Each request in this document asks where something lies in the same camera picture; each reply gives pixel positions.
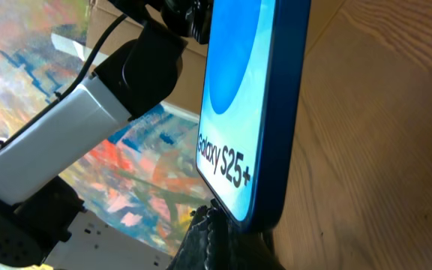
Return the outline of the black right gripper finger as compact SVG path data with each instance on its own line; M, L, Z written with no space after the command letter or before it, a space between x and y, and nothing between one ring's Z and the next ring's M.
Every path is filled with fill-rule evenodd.
M284 270L275 256L272 233L239 232L216 199L190 216L168 270Z

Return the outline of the blue Samsung Galaxy smartphone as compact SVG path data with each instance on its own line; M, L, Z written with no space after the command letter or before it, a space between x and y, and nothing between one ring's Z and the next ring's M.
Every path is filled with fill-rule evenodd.
M281 218L310 0L216 0L196 168L243 232Z

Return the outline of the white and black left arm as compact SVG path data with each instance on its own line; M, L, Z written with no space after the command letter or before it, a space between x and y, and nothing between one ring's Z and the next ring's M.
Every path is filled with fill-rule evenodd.
M13 136L0 142L0 264L14 268L165 269L169 255L85 208L60 173L173 91L188 38L209 41L212 2L116 1L142 24Z

